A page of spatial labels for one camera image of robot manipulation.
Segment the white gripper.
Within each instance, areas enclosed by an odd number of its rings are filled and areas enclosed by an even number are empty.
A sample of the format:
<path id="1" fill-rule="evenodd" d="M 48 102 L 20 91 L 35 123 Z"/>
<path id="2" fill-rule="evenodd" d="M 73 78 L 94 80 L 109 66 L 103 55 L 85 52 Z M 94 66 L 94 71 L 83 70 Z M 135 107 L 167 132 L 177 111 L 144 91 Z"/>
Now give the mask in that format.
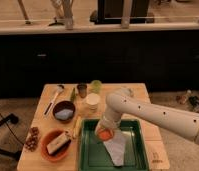
<path id="1" fill-rule="evenodd" d="M 98 134 L 100 130 L 118 129 L 121 122 L 121 114 L 116 112 L 105 112 L 100 118 L 95 128 L 95 133 Z"/>

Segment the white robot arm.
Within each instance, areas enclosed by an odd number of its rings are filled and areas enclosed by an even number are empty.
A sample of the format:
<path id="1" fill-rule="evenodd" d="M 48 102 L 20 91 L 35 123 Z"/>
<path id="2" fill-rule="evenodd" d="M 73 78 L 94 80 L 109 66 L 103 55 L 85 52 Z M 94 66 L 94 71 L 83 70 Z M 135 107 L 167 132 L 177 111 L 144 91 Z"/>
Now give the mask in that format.
<path id="1" fill-rule="evenodd" d="M 95 128 L 96 134 L 105 129 L 114 131 L 122 116 L 129 114 L 199 145 L 199 113 L 140 101 L 125 87 L 109 92 L 105 102 L 106 109 Z"/>

